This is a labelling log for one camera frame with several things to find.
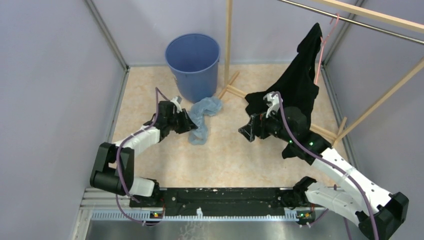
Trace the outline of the light blue trash bag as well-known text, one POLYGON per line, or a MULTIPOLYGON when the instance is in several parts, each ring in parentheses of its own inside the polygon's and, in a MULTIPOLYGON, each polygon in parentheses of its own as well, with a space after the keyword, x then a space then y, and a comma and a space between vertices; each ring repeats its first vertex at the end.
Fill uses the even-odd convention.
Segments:
POLYGON ((188 116, 197 126, 189 132, 188 142, 192 145, 204 145, 209 138, 209 129, 206 125, 205 116, 216 116, 222 109, 223 102, 216 96, 205 97, 194 103, 188 112, 188 116))

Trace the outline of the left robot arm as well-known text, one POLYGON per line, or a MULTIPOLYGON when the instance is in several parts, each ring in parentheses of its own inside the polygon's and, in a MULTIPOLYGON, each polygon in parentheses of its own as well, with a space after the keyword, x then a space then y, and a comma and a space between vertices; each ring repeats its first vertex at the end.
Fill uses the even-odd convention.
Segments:
POLYGON ((184 134, 197 129, 186 109, 177 101, 160 101, 156 113, 139 130, 123 140, 100 144, 89 179, 91 187, 119 196, 141 197, 149 207, 160 202, 155 181, 135 176, 135 158, 160 143, 171 131, 184 134))

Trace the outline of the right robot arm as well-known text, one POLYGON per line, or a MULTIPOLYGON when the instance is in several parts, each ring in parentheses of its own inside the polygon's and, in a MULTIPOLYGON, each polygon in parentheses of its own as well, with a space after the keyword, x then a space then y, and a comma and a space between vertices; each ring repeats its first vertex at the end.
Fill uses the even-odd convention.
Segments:
POLYGON ((305 176, 293 186, 292 204, 323 206, 350 220, 370 240, 390 239, 406 219, 409 199, 378 186, 350 165, 325 138, 310 130, 307 117, 297 107, 285 107, 283 112, 302 147, 292 140, 279 110, 252 114, 238 132, 249 142, 270 136, 287 142, 283 159, 302 159, 342 188, 338 192, 305 176))

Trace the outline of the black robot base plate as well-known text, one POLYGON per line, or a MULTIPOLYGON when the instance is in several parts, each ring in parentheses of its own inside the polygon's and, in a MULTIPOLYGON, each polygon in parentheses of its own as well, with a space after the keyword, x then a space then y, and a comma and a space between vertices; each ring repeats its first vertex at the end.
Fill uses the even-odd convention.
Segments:
POLYGON ((198 210, 206 217, 284 216, 289 210, 319 207, 291 187, 159 188, 150 197, 136 196, 129 206, 158 208, 166 217, 194 216, 198 210))

